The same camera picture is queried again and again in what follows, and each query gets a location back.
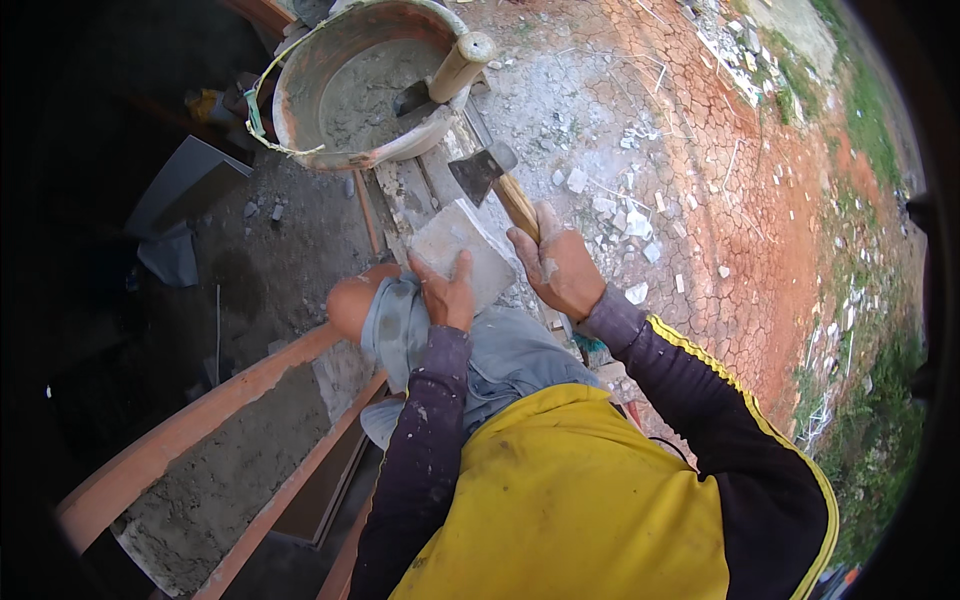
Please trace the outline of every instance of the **wooden handle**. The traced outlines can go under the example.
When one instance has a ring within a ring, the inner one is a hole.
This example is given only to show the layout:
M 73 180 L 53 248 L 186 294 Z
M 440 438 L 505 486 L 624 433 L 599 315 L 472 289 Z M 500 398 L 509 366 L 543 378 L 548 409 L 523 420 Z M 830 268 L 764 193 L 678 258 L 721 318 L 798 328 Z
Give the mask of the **wooden handle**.
M 487 34 L 470 32 L 460 36 L 430 82 L 430 100 L 443 104 L 453 98 L 495 56 L 496 44 Z
M 540 226 L 537 225 L 537 211 L 530 204 L 527 195 L 520 189 L 519 181 L 513 175 L 504 173 L 493 182 L 493 191 L 496 193 L 496 197 L 500 199 L 500 203 L 503 204 L 507 216 L 514 222 L 514 225 L 523 229 L 527 235 L 539 244 Z

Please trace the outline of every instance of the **yellow stripe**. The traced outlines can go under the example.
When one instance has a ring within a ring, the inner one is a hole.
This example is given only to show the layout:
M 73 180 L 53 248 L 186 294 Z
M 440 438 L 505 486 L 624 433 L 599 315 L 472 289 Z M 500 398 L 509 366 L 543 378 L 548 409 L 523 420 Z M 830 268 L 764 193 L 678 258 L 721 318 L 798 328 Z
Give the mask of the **yellow stripe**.
M 793 445 L 793 443 L 787 440 L 786 437 L 784 437 L 783 434 L 777 430 L 777 427 L 775 427 L 773 423 L 768 421 L 766 417 L 760 413 L 760 406 L 759 402 L 756 400 L 756 397 L 751 394 L 749 390 L 745 389 L 743 385 L 736 379 L 736 377 L 727 371 L 727 369 L 721 365 L 717 359 L 713 358 L 705 350 L 686 339 L 683 335 L 670 327 L 670 325 L 664 323 L 657 315 L 648 314 L 647 322 L 653 327 L 654 332 L 661 336 L 661 338 L 673 346 L 682 348 L 687 354 L 700 359 L 707 366 L 709 366 L 713 372 L 720 375 L 721 379 L 732 385 L 743 396 L 744 402 L 746 402 L 747 405 L 747 410 L 750 411 L 750 414 L 754 416 L 754 420 L 756 421 L 756 425 L 760 428 L 760 431 L 768 436 L 772 436 L 774 439 L 780 442 L 780 445 L 783 447 L 793 450 L 799 454 L 813 472 L 813 476 L 816 478 L 817 484 L 820 486 L 820 491 L 824 495 L 824 500 L 827 502 L 827 534 L 824 537 L 824 543 L 820 546 L 820 553 L 813 561 L 813 564 L 806 572 L 804 578 L 800 581 L 800 585 L 797 587 L 796 591 L 794 591 L 793 595 L 790 596 L 791 600 L 801 600 L 806 598 L 813 590 L 814 584 L 817 583 L 817 578 L 820 577 L 820 573 L 822 573 L 827 567 L 827 562 L 830 559 L 830 555 L 833 554 L 833 548 L 836 546 L 837 542 L 837 532 L 839 530 L 839 512 L 837 510 L 837 500 L 833 495 L 833 488 L 830 487 L 830 482 L 827 480 L 820 468 L 817 467 L 816 463 L 810 460 L 809 457 L 803 454 L 796 446 Z

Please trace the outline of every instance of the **left hand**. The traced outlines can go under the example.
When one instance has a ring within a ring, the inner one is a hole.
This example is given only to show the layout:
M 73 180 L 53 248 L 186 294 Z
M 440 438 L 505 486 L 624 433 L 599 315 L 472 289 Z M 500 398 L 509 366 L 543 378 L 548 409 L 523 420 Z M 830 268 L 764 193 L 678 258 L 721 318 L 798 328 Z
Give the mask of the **left hand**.
M 453 277 L 447 279 L 431 269 L 423 260 L 413 254 L 408 256 L 410 268 L 420 278 L 423 286 L 423 302 L 430 315 L 430 323 L 456 327 L 470 331 L 473 323 L 473 286 L 470 276 L 473 274 L 473 256 L 469 251 L 461 250 L 453 266 Z

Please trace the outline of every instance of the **wooden beam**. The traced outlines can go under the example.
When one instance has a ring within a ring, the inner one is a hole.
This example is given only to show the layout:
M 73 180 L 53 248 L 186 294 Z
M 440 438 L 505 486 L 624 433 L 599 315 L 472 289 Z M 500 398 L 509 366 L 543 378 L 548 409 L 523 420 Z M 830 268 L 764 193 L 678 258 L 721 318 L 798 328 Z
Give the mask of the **wooden beam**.
M 324 586 L 320 588 L 317 594 L 317 600 L 344 600 L 350 593 L 350 577 L 353 575 L 353 566 L 357 562 L 357 546 L 360 543 L 360 532 L 367 524 L 367 515 L 370 514 L 370 508 L 373 501 L 373 492 L 367 497 L 360 514 L 357 515 L 353 526 L 344 540 L 344 545 L 340 546 L 340 552 L 337 554 L 337 560 L 333 562 L 330 572 L 324 579 Z
M 64 498 L 56 510 L 60 526 L 74 549 L 83 554 L 183 452 L 219 428 L 243 406 L 260 399 L 287 370 L 314 360 L 341 339 L 330 324 L 309 331 L 183 407 L 97 469 Z
M 284 38 L 283 28 L 297 20 L 276 1 L 221 0 L 221 2 L 251 23 L 256 23 L 281 40 Z
M 360 391 L 360 394 L 357 395 L 353 404 L 350 405 L 347 411 L 340 417 L 340 420 L 333 425 L 329 433 L 314 446 L 313 450 L 311 450 L 306 458 L 303 459 L 303 462 L 300 463 L 300 466 L 283 482 L 283 485 L 281 485 L 280 489 L 274 494 L 273 499 L 260 509 L 260 512 L 257 513 L 250 525 L 247 526 L 247 530 L 240 536 L 240 539 L 237 540 L 227 555 L 220 561 L 220 564 L 213 569 L 213 572 L 206 578 L 206 582 L 200 587 L 197 593 L 193 595 L 193 600 L 216 600 L 227 591 L 227 587 L 229 587 L 233 578 L 236 577 L 236 574 L 240 572 L 240 568 L 250 555 L 253 554 L 253 550 L 256 549 L 256 546 L 259 545 L 264 536 L 267 535 L 270 528 L 274 526 L 276 520 L 280 518 L 280 515 L 283 514 L 283 511 L 287 508 L 287 505 L 294 499 L 294 496 L 297 495 L 297 492 L 300 491 L 300 488 L 303 487 L 306 480 L 313 474 L 313 471 L 317 470 L 320 462 L 326 457 L 327 453 L 329 453 L 330 448 L 340 440 L 340 437 L 344 435 L 344 432 L 347 431 L 353 421 L 360 416 L 360 411 L 367 406 L 368 402 L 373 398 L 373 395 L 383 387 L 386 381 L 386 371 L 381 371 L 373 376 L 373 379 L 367 384 L 367 387 Z

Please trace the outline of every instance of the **trowel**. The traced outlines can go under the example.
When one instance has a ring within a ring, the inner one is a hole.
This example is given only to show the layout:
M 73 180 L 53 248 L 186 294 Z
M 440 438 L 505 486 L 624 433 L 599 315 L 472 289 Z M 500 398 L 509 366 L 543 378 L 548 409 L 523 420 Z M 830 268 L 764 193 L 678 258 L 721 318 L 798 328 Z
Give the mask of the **trowel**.
M 394 114 L 400 130 L 412 130 L 441 104 L 470 85 L 495 55 L 496 44 L 490 36 L 480 32 L 460 36 L 432 79 L 420 80 L 397 94 Z

